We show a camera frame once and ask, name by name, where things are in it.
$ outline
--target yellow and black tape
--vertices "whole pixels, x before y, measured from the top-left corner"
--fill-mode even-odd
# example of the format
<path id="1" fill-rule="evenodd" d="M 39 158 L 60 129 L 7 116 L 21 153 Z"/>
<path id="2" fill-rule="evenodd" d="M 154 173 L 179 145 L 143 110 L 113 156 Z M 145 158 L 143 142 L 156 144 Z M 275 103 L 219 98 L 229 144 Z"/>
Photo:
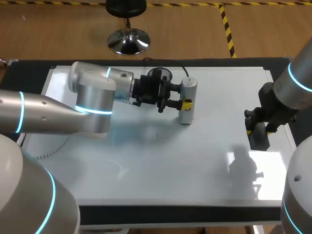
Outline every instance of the yellow and black tape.
<path id="1" fill-rule="evenodd" d="M 87 6 L 105 6 L 104 2 L 74 2 L 74 1 L 0 1 L 0 4 L 47 4 L 47 5 L 87 5 Z M 242 5 L 251 5 L 251 6 L 260 6 L 260 5 L 306 5 L 312 6 L 311 2 L 208 2 L 208 3 L 148 3 L 147 6 L 223 6 L 223 5 L 233 5 L 233 6 L 242 6 Z"/>
<path id="2" fill-rule="evenodd" d="M 219 8 L 220 8 L 220 14 L 222 16 L 224 28 L 225 28 L 226 38 L 228 40 L 228 47 L 229 47 L 231 57 L 237 58 L 235 50 L 234 50 L 234 44 L 233 44 L 232 34 L 231 34 L 231 30 L 230 30 L 230 25 L 228 22 L 228 18 L 225 15 L 224 5 L 220 5 Z"/>

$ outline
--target blue led ring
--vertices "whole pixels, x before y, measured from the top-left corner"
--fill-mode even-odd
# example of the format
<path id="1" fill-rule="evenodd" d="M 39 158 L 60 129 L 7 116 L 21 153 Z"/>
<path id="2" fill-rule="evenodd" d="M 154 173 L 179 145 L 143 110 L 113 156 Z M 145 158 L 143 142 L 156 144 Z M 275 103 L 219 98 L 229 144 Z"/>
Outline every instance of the blue led ring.
<path id="1" fill-rule="evenodd" d="M 288 73 L 291 76 L 292 80 L 301 88 L 303 88 L 304 90 L 307 90 L 309 92 L 312 92 L 312 89 L 307 88 L 306 86 L 304 86 L 303 84 L 299 83 L 299 81 L 297 81 L 297 79 L 293 76 L 292 71 L 291 71 L 291 64 L 288 65 Z"/>
<path id="2" fill-rule="evenodd" d="M 22 92 L 20 92 L 19 94 L 20 94 L 21 108 L 20 108 L 19 126 L 15 133 L 20 132 L 21 126 L 23 124 L 23 119 L 24 119 L 24 107 L 25 107 L 24 94 Z"/>
<path id="3" fill-rule="evenodd" d="M 91 110 L 91 109 L 83 108 L 80 106 L 75 106 L 75 110 L 82 112 L 82 113 L 92 113 L 92 114 L 99 114 L 99 115 L 111 115 L 112 114 L 111 111 Z"/>
<path id="4" fill-rule="evenodd" d="M 289 221 L 292 223 L 293 227 L 297 230 L 297 232 L 298 232 L 299 234 L 303 234 L 303 233 L 297 228 L 297 226 L 293 223 L 291 217 L 289 216 L 289 214 L 288 214 L 288 212 L 287 212 L 286 205 L 285 205 L 285 201 L 283 201 L 283 202 L 284 202 L 285 212 L 286 212 L 286 214 L 287 214 L 287 217 L 288 217 Z"/>
<path id="5" fill-rule="evenodd" d="M 47 222 L 48 222 L 48 220 L 49 220 L 49 218 L 51 216 L 51 213 L 52 213 L 52 210 L 53 210 L 53 207 L 54 207 L 54 203 L 55 203 L 55 197 L 56 197 L 56 188 L 55 188 L 54 179 L 53 179 L 51 173 L 47 169 L 45 169 L 45 170 L 48 172 L 48 174 L 49 174 L 49 176 L 51 178 L 51 181 L 52 181 L 52 190 L 53 190 L 52 201 L 51 201 L 51 205 L 50 205 L 49 211 L 48 211 L 44 221 L 42 222 L 42 224 L 40 225 L 38 230 L 35 232 L 35 234 L 41 233 L 41 231 L 43 230 L 44 226 L 47 224 Z"/>

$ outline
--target white tabletop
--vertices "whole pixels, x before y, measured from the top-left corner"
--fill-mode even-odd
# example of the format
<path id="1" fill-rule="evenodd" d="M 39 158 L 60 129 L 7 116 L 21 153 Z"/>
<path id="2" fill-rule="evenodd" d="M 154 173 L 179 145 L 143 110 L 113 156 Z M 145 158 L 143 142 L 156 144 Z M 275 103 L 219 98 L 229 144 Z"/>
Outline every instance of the white tabletop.
<path id="1" fill-rule="evenodd" d="M 136 78 L 151 68 L 119 67 Z M 173 83 L 185 77 L 168 67 Z M 46 95 L 74 106 L 68 67 L 54 70 Z M 252 151 L 244 110 L 260 106 L 258 90 L 272 81 L 262 68 L 188 67 L 198 81 L 194 122 L 178 112 L 115 102 L 105 139 L 27 135 L 23 148 L 64 184 L 79 205 L 279 206 L 295 149 L 288 125 L 269 136 L 267 152 Z M 179 99 L 172 93 L 171 99 Z"/>

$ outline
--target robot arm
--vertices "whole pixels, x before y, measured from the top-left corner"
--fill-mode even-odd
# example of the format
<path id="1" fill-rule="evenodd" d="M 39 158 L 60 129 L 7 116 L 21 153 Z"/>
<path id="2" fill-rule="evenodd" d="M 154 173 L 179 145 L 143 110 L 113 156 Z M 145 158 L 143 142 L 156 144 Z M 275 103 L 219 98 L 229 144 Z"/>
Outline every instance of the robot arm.
<path id="1" fill-rule="evenodd" d="M 275 83 L 262 86 L 259 99 L 261 107 L 245 111 L 245 126 L 251 149 L 265 151 L 269 134 L 312 105 L 312 38 Z"/>
<path id="2" fill-rule="evenodd" d="M 77 93 L 75 108 L 52 98 L 23 92 L 0 91 L 2 133 L 104 134 L 109 131 L 114 100 L 135 98 L 133 105 L 156 104 L 179 110 L 182 124 L 193 120 L 197 82 L 193 78 L 179 85 L 162 77 L 159 70 L 135 79 L 132 72 L 75 62 L 68 75 L 70 91 Z M 170 92 L 181 93 L 170 100 Z"/>

